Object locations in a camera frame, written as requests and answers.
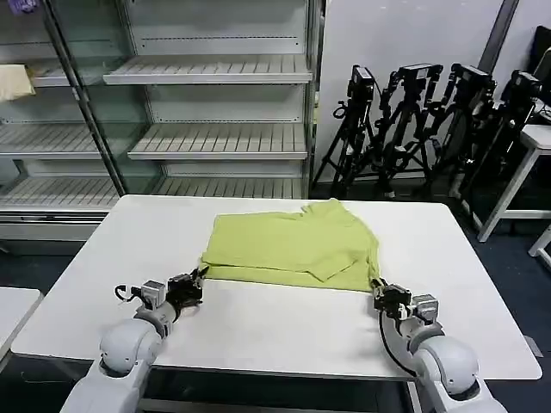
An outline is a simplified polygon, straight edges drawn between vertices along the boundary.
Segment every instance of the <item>camera tripod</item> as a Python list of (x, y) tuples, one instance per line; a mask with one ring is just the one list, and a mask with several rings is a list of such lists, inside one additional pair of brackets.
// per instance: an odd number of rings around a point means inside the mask
[[(354, 158), (362, 152), (365, 133), (367, 132), (369, 138), (373, 139), (369, 111), (373, 102), (374, 86), (375, 80), (366, 68), (362, 68), (360, 65), (352, 67), (352, 76), (347, 90), (347, 96), (349, 97), (347, 104), (344, 104), (344, 101), (339, 101), (340, 106), (333, 112), (335, 118), (343, 121), (331, 142), (329, 150), (322, 159), (318, 173), (313, 179), (313, 188), (318, 183), (325, 167), (329, 164), (335, 170), (331, 185), (331, 196), (334, 196), (339, 181), (349, 174)], [(341, 153), (337, 163), (334, 163), (331, 156), (341, 140), (343, 141)]]
[[(451, 115), (453, 118), (442, 146), (435, 139), (432, 140), (435, 145), (436, 162), (432, 174), (421, 190), (430, 190), (435, 178), (447, 168), (453, 167), (450, 193), (457, 191), (464, 169), (474, 162), (474, 149), (480, 141), (480, 131), (483, 130), (492, 111), (492, 95), (496, 85), (492, 76), (483, 71), (468, 65), (452, 65), (443, 99), (434, 102), (430, 107), (430, 113), (435, 119), (426, 131), (426, 138), (436, 136), (446, 119)], [(454, 89), (454, 100), (445, 108)]]
[(461, 200), (468, 198), (472, 206), (473, 188), (481, 172), (497, 179), (517, 167), (520, 159), (513, 155), (515, 151), (512, 149), (520, 145), (520, 133), (534, 113), (541, 92), (542, 84), (538, 79), (526, 72), (513, 71), (501, 96), (503, 102), (495, 109), (493, 129), (484, 129), (485, 135), (492, 136), (492, 139), (485, 145), (481, 143), (472, 167), (466, 171), (460, 187)]
[[(440, 78), (443, 67), (441, 65), (412, 65), (401, 67), (393, 72), (388, 81), (388, 86), (381, 94), (381, 103), (379, 109), (382, 117), (375, 122), (378, 133), (370, 140), (365, 150), (353, 159), (352, 167), (348, 174), (343, 177), (334, 195), (343, 198), (348, 189), (358, 177), (377, 176), (378, 184), (386, 197), (393, 198), (394, 192), (390, 181), (394, 176), (406, 170), (411, 161), (417, 163), (421, 169), (412, 171), (423, 171), (425, 176), (430, 175), (430, 166), (426, 152), (426, 139), (424, 127), (429, 115), (429, 105), (432, 102), (432, 96), (436, 89), (436, 84)], [(400, 83), (404, 87), (404, 100), (400, 102), (394, 112), (390, 107), (390, 99)], [(425, 91), (424, 104), (419, 106), (421, 95)], [(416, 128), (413, 134), (415, 139), (402, 145), (406, 128), (415, 117)], [(386, 136), (390, 127), (398, 121), (393, 138), (384, 145)], [(417, 158), (417, 153), (421, 151), (421, 159)], [(371, 166), (374, 172), (363, 173)]]

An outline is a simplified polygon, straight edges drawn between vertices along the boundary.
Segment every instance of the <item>yellow-green cloth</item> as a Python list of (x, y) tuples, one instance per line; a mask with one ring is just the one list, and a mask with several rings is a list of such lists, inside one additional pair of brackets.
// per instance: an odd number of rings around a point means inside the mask
[(302, 213), (220, 215), (201, 267), (208, 278), (370, 291), (379, 243), (337, 200)]

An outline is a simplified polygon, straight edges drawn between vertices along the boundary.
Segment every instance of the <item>white shelf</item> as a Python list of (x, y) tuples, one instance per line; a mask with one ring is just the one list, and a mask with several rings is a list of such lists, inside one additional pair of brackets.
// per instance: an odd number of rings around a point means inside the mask
[(302, 54), (137, 56), (106, 84), (309, 83)]
[[(36, 60), (27, 63), (31, 82), (35, 88), (70, 86), (69, 80), (57, 59)], [(80, 75), (84, 84), (91, 85), (102, 82), (102, 76), (108, 72), (104, 62), (91, 60), (79, 64)]]
[(0, 125), (0, 158), (101, 159), (83, 124)]
[(0, 193), (0, 211), (108, 212), (118, 199), (108, 177), (29, 176)]
[(306, 159), (304, 125), (168, 123), (153, 125), (131, 159)]
[(300, 178), (167, 177), (153, 193), (156, 195), (230, 198), (302, 198)]

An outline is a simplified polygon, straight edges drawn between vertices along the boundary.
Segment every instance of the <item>metal frame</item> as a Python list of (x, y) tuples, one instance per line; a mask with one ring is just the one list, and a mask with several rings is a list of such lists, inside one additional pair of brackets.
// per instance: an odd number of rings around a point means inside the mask
[(53, 7), (51, 0), (44, 0), (43, 5), (45, 10), (44, 20), (46, 30), (53, 41), (53, 47), (59, 57), (61, 65), (63, 66), (63, 70), (67, 75), (67, 79), (69, 80), (69, 84), (75, 94), (75, 98), (78, 102), (78, 106), (80, 107), (84, 120), (90, 128), (92, 138), (94, 139), (94, 142), (100, 152), (105, 168), (107, 169), (119, 196), (123, 196), (127, 193), (126, 184), (124, 183), (123, 177), (115, 163), (113, 154), (105, 141), (104, 134), (101, 132), (101, 127), (96, 122), (96, 118), (90, 110), (90, 98), (88, 92), (86, 91), (84, 82), (76, 69), (77, 66), (71, 55), (71, 50), (65, 42), (55, 8)]

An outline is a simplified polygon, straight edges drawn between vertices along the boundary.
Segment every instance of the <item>white desk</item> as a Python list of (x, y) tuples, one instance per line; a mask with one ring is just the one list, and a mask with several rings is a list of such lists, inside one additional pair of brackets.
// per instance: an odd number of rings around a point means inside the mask
[(0, 372), (8, 361), (9, 346), (41, 299), (38, 290), (0, 287)]
[[(94, 359), (105, 328), (132, 317), (118, 284), (193, 269), (221, 213), (298, 211), (306, 200), (130, 195), (121, 199), (12, 345), (20, 355)], [(383, 276), (432, 293), (448, 334), (470, 344), (485, 379), (542, 370), (449, 209), (345, 202), (381, 241)], [(207, 280), (199, 311), (176, 323), (157, 366), (303, 376), (395, 379), (365, 293)]]

